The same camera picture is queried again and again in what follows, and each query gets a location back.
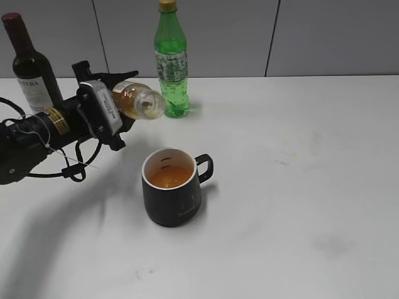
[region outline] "small plastic bottle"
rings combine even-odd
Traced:
[[[162,95],[145,84],[124,80],[113,87],[112,96],[119,111],[135,120],[154,120],[166,110]]]

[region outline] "gray wall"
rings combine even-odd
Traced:
[[[95,7],[110,71],[156,77],[158,1],[95,0]],[[276,8],[277,0],[178,1],[190,77],[264,76]]]
[[[268,76],[399,74],[398,0],[281,0]]]
[[[94,72],[107,59],[111,72],[154,77],[158,1],[93,1],[98,19],[91,0],[2,0],[0,14],[22,14],[58,77],[85,59]],[[277,13],[278,2],[178,0],[190,77],[263,76],[276,16],[268,76],[399,73],[399,1],[281,0]],[[14,76],[13,57],[0,28],[0,77]]]
[[[94,71],[104,71],[99,31],[88,0],[1,0],[0,14],[21,13],[34,47],[51,62],[58,77],[73,77],[71,64],[89,59]],[[14,49],[0,24],[0,77],[14,77]]]

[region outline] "wine bottle label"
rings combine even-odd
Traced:
[[[155,51],[158,77],[162,81],[177,82],[188,76],[187,52],[165,55]]]
[[[42,77],[17,78],[17,80],[33,113],[41,112],[53,106]]]
[[[124,90],[127,86],[129,86],[130,84],[132,84],[131,81],[126,81],[126,80],[124,80],[124,81],[119,82],[118,84],[116,84],[116,85],[113,87],[112,91],[113,91],[113,92],[116,92],[116,93],[121,93],[121,92],[123,92],[123,90]]]

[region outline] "tea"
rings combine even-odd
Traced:
[[[157,171],[152,177],[148,178],[150,183],[160,188],[174,188],[187,182],[193,174],[192,169],[181,166],[167,166]]]

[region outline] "wine bottle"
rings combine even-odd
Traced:
[[[33,48],[21,15],[10,12],[3,15],[1,20],[16,53],[12,69],[32,112],[57,107],[62,96],[50,62]]]

